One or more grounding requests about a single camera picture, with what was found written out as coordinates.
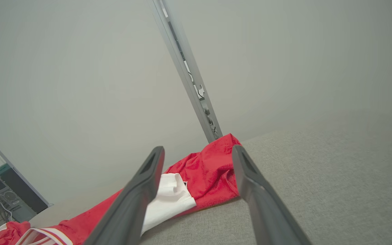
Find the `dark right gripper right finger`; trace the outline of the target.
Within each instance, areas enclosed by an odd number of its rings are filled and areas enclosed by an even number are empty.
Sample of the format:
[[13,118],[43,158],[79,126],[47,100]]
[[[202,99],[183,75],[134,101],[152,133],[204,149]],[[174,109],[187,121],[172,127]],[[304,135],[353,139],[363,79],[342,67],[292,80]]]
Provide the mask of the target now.
[[243,146],[232,152],[239,195],[246,201],[257,245],[311,245],[274,188],[263,177]]

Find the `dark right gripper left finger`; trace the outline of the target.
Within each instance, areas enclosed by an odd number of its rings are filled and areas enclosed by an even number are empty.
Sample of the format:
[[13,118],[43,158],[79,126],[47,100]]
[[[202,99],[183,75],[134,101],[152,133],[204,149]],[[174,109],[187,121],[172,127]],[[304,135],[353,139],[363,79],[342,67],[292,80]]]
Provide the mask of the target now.
[[165,150],[156,146],[96,225],[85,245],[137,245],[146,209],[157,196]]

